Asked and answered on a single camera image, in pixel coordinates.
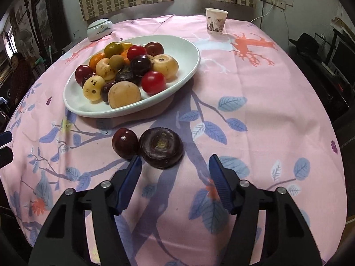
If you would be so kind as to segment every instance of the picture frame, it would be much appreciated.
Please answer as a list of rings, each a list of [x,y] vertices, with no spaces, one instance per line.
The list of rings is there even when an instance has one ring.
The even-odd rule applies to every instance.
[[[62,56],[62,49],[71,40],[66,24],[62,0],[31,0],[33,25],[42,58],[50,65],[49,45],[52,61]]]

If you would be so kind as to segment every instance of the pink tablecloth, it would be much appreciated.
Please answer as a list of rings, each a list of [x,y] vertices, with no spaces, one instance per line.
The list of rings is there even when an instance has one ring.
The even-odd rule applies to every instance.
[[[328,260],[345,225],[343,165],[321,102],[287,54],[258,27],[235,20],[217,36],[206,32],[203,16],[131,20],[114,28],[55,62],[8,125],[14,161],[0,170],[1,181],[28,241],[35,243],[66,188],[93,188],[127,166],[111,147],[116,129],[140,136],[163,126],[181,136],[186,154],[171,170],[145,163],[128,209],[117,219],[133,265],[216,263],[235,216],[223,209],[209,178],[206,162],[214,153],[257,187],[286,187]],[[197,73],[173,97],[115,119],[81,118],[65,109],[63,88],[78,65],[109,42],[151,34],[184,37],[201,52]],[[87,227],[98,262],[90,222]],[[252,262],[260,257],[263,228],[261,213]]]

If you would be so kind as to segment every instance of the woman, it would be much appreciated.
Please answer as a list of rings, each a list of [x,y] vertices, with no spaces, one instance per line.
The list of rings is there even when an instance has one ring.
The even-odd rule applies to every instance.
[[[14,73],[11,77],[10,86],[10,116],[15,112],[17,105],[26,95],[30,88],[31,77],[33,76],[31,66],[26,62],[21,53],[14,53],[11,57],[11,66]]]

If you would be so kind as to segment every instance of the orange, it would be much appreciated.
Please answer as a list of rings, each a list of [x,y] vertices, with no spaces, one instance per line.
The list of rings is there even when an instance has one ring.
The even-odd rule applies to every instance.
[[[126,65],[129,65],[131,63],[130,60],[128,60],[128,58],[127,58],[127,51],[124,51],[123,53],[121,53],[121,56],[125,59]]]
[[[97,53],[96,55],[92,56],[89,62],[89,67],[94,71],[96,71],[96,65],[97,63],[105,58],[105,53]]]

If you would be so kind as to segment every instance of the white cup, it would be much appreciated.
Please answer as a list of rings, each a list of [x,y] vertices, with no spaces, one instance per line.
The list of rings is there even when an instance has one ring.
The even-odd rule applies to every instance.
[[[227,11],[206,8],[207,32],[222,34],[227,15]]]

